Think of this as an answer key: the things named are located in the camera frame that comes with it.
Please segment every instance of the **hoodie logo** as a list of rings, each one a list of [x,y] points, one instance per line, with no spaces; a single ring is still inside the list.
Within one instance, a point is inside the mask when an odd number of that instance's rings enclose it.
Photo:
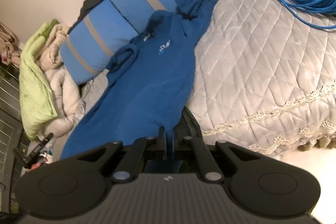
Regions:
[[[163,54],[164,49],[168,48],[170,46],[170,39],[168,39],[166,44],[162,44],[159,49],[159,55]]]

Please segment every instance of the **gray textured surface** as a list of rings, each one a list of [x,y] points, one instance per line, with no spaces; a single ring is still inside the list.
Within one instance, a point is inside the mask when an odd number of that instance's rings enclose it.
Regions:
[[[25,216],[19,224],[314,224],[309,216],[288,220],[263,219],[232,203],[223,188],[201,182],[195,174],[140,174],[129,184],[112,188],[88,213],[69,220]]]
[[[227,140],[274,156],[335,136],[335,31],[310,28],[277,0],[219,0],[195,54],[187,107],[208,144]]]

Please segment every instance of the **metal bolt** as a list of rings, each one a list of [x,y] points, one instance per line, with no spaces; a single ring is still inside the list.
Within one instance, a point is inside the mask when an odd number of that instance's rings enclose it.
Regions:
[[[130,176],[130,173],[126,171],[118,171],[113,174],[113,177],[117,180],[125,180],[128,179]]]
[[[205,174],[205,178],[211,181],[220,180],[222,175],[218,172],[208,172]]]

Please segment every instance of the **folded blanket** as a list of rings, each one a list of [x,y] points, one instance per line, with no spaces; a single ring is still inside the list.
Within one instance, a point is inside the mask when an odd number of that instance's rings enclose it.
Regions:
[[[59,54],[59,48],[67,38],[69,26],[66,24],[57,24],[53,27],[43,48],[37,54],[39,59],[36,64],[42,71],[58,68],[63,64],[62,57]]]
[[[81,113],[79,88],[64,66],[46,71],[45,76],[50,82],[58,116],[45,124],[43,133],[44,135],[53,133],[59,138],[73,128],[75,121],[78,120],[77,114]]]
[[[24,130],[30,140],[40,133],[43,124],[57,117],[54,107],[53,93],[35,63],[36,54],[49,37],[51,29],[57,20],[44,23],[40,29],[27,41],[21,53],[20,65],[20,108]]]

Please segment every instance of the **hoodie sleeve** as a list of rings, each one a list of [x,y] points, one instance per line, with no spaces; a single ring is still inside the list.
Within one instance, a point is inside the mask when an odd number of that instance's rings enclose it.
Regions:
[[[182,28],[194,45],[209,27],[218,0],[176,0],[177,13],[182,15]]]

